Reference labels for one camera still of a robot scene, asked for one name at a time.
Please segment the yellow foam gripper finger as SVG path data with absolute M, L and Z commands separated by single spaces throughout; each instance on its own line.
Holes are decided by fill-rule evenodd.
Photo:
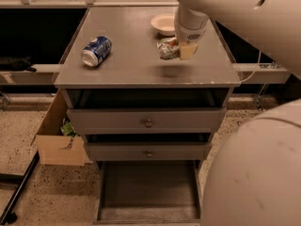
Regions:
M 197 51 L 198 45 L 195 42 L 183 42 L 179 43 L 180 60 L 187 60 Z

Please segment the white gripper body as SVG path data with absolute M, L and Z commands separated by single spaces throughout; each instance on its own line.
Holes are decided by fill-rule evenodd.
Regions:
M 174 19 L 177 39 L 182 42 L 199 41 L 207 30 L 209 20 L 207 14 L 179 5 Z

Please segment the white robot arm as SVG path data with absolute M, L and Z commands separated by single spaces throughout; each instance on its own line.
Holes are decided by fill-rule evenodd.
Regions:
M 205 17 L 300 74 L 300 0 L 178 0 L 176 33 Z M 201 226 L 301 226 L 300 103 L 266 111 L 220 147 L 204 188 Z

